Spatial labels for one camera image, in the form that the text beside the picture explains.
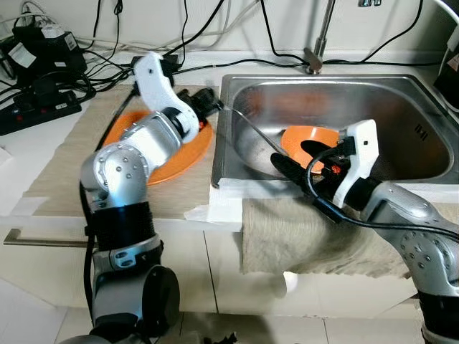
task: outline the orange plate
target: orange plate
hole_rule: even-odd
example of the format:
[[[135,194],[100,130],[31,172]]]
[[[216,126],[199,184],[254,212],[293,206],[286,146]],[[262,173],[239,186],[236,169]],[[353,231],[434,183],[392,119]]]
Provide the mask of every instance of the orange plate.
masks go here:
[[[313,158],[301,148],[301,143],[304,140],[319,141],[330,147],[336,147],[338,132],[333,129],[309,125],[294,125],[285,130],[280,139],[280,145],[294,161],[301,164],[303,168],[306,168]],[[317,163],[313,167],[312,172],[320,174],[322,168],[323,164]]]
[[[147,110],[139,110],[121,115],[115,122],[103,145],[118,142],[126,128],[129,128],[133,123],[138,122],[149,113],[150,111]],[[188,168],[200,161],[210,147],[212,136],[212,126],[207,123],[192,142],[184,144],[166,165],[158,168],[151,174],[147,185],[168,181],[180,176]]]

